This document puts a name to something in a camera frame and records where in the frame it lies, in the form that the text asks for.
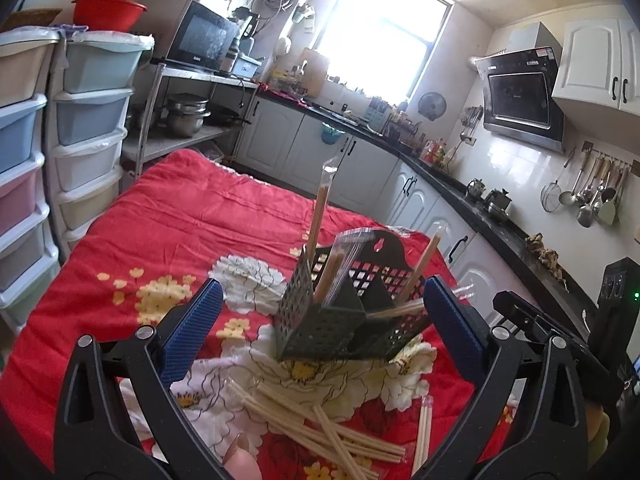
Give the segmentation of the person's right hand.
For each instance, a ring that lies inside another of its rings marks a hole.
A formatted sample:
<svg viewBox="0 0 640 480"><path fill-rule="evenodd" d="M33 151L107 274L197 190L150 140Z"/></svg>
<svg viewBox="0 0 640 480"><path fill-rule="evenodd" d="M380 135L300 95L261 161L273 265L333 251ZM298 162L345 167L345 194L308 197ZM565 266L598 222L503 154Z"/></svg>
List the person's right hand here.
<svg viewBox="0 0 640 480"><path fill-rule="evenodd" d="M608 448L608 430L610 418L600 404L587 401L585 403L587 437L588 437L588 467L591 468L602 457Z"/></svg>

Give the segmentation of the person's left hand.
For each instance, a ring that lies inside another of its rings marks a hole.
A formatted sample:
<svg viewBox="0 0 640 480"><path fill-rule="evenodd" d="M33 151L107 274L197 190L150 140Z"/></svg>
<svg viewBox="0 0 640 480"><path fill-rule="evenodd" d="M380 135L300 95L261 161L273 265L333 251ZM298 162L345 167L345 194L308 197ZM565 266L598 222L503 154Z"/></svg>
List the person's left hand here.
<svg viewBox="0 0 640 480"><path fill-rule="evenodd" d="M250 454L250 442L242 432L233 439L222 464L235 480L262 480L257 460Z"/></svg>

